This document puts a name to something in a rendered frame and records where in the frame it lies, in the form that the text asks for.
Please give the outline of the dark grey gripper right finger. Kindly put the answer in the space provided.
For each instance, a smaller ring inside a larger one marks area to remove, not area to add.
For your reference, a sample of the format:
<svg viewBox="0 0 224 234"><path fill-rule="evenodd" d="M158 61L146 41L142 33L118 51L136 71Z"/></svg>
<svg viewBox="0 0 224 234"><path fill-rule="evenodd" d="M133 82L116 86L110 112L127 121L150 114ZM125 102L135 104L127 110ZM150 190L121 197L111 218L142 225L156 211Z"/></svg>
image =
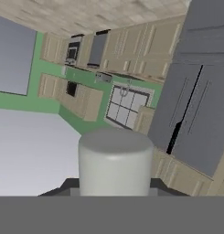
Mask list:
<svg viewBox="0 0 224 234"><path fill-rule="evenodd" d="M150 182L150 196L166 197L186 197L187 194L177 191L173 188L169 188L160 178L152 178Z"/></svg>

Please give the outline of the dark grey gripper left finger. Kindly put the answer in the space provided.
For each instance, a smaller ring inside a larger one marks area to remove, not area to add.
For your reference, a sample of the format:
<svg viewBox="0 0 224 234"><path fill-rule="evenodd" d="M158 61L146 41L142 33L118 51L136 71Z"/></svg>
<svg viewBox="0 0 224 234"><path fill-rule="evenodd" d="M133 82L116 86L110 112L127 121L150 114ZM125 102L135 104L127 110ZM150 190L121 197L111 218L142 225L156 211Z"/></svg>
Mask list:
<svg viewBox="0 0 224 234"><path fill-rule="evenodd" d="M80 180L78 178L67 178L60 187L54 188L46 193L41 194L42 197L78 197L80 195Z"/></svg>

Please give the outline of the beige cupboards over fridge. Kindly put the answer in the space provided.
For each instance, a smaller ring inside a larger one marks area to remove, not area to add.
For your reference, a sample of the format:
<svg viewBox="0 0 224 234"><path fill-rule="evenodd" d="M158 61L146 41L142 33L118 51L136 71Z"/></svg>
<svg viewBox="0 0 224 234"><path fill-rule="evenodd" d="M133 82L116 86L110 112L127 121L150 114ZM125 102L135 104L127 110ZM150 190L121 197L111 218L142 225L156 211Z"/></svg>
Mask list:
<svg viewBox="0 0 224 234"><path fill-rule="evenodd" d="M153 178L160 178L167 187L189 196L224 197L224 153L214 175L207 176L155 148L151 172Z"/></svg>

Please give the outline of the black microwave oven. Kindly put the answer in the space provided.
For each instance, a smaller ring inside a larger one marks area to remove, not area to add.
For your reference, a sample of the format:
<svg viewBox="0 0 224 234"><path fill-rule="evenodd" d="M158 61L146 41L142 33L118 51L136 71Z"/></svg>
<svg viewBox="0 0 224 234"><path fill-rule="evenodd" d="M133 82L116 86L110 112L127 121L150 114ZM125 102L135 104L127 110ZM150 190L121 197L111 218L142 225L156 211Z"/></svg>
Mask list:
<svg viewBox="0 0 224 234"><path fill-rule="evenodd" d="M69 81L66 88L66 93L72 97L75 96L78 84L73 81Z"/></svg>

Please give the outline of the silver sink tap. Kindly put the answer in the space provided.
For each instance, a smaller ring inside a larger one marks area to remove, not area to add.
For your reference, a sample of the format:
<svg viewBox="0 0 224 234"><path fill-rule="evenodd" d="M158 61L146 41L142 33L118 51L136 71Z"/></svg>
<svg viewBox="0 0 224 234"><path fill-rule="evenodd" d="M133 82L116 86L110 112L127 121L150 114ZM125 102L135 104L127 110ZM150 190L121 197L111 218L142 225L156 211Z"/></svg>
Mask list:
<svg viewBox="0 0 224 234"><path fill-rule="evenodd" d="M128 80L127 87L121 87L120 88L120 95L122 97L126 97L127 96L128 92L129 92L129 89L131 87L131 84L132 84L132 81Z"/></svg>

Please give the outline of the grey fridge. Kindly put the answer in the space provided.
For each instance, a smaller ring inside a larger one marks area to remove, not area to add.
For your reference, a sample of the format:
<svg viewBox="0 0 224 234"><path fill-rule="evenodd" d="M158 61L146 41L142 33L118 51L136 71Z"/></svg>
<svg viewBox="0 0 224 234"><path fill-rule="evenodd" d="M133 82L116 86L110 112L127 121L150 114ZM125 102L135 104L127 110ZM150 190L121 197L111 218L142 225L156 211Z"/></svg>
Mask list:
<svg viewBox="0 0 224 234"><path fill-rule="evenodd" d="M224 0L192 0L148 137L213 176L224 151Z"/></svg>

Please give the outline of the silver toaster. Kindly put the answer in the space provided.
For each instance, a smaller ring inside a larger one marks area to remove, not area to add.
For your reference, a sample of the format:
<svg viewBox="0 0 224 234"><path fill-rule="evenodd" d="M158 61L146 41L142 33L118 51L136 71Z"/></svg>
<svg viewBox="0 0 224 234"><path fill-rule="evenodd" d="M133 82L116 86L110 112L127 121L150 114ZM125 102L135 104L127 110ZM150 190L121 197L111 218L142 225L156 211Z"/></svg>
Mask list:
<svg viewBox="0 0 224 234"><path fill-rule="evenodd" d="M104 72L96 72L95 80L110 83L112 81L112 75Z"/></svg>

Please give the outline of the black and silver oven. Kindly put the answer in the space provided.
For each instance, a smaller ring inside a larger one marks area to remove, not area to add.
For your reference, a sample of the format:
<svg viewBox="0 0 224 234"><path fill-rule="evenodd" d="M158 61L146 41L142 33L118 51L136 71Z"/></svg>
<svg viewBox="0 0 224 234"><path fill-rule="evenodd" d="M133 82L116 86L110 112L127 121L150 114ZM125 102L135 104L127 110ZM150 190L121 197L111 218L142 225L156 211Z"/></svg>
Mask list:
<svg viewBox="0 0 224 234"><path fill-rule="evenodd" d="M77 62L77 57L79 55L80 50L80 43L82 38L84 37L83 34L74 35L69 39L69 47L67 51L67 56L65 60L65 64L68 66L75 66Z"/></svg>

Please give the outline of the small beige base cupboard run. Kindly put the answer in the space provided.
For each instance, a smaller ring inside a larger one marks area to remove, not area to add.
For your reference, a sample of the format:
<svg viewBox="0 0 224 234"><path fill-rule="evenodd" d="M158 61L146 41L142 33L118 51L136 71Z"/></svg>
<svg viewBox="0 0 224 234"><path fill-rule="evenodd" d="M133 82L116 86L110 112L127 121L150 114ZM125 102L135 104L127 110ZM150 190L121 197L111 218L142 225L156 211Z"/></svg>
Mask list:
<svg viewBox="0 0 224 234"><path fill-rule="evenodd" d="M54 64L64 65L68 47L68 38L45 33L43 36L40 58Z"/></svg>

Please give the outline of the grey dishwasher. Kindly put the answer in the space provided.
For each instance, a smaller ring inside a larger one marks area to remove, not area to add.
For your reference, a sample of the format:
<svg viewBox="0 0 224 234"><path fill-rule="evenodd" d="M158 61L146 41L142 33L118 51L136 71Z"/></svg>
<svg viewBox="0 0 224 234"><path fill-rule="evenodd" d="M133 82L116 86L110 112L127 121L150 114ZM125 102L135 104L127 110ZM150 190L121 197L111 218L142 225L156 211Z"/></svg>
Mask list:
<svg viewBox="0 0 224 234"><path fill-rule="evenodd" d="M105 47L109 29L98 31L93 38L88 67L98 68L101 64L101 58Z"/></svg>

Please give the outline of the narrow beige wall cupboard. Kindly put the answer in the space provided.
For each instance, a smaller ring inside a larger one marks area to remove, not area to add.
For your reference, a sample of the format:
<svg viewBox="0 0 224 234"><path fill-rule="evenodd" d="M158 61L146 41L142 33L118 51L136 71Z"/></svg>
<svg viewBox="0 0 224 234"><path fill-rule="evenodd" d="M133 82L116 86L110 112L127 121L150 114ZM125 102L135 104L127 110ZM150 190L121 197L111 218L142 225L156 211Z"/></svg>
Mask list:
<svg viewBox="0 0 224 234"><path fill-rule="evenodd" d="M135 119L133 130L138 133L148 134L155 110L150 107L141 106Z"/></svg>

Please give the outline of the beige wall cupboard run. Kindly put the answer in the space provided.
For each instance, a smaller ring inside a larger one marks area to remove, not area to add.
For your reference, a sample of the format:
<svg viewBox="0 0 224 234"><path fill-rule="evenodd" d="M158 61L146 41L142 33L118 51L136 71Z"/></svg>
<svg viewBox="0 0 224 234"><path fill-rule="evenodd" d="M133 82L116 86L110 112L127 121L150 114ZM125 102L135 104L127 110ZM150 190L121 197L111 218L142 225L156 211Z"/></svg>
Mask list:
<svg viewBox="0 0 224 234"><path fill-rule="evenodd" d="M103 91L79 84L74 97L66 93L70 80L42 73L38 87L40 98L58 101L68 111L85 122L96 122L101 107Z"/></svg>

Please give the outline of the window with dark frame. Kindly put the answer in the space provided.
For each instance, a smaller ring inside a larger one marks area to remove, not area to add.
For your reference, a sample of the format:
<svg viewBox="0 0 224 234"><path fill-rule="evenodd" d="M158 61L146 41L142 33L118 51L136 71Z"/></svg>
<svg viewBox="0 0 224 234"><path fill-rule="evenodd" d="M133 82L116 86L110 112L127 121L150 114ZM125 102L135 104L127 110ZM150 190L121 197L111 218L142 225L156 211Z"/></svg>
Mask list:
<svg viewBox="0 0 224 234"><path fill-rule="evenodd" d="M131 85L126 97L120 95L120 88L127 87L119 82L112 85L104 120L109 124L132 130L141 106L149 107L155 91Z"/></svg>

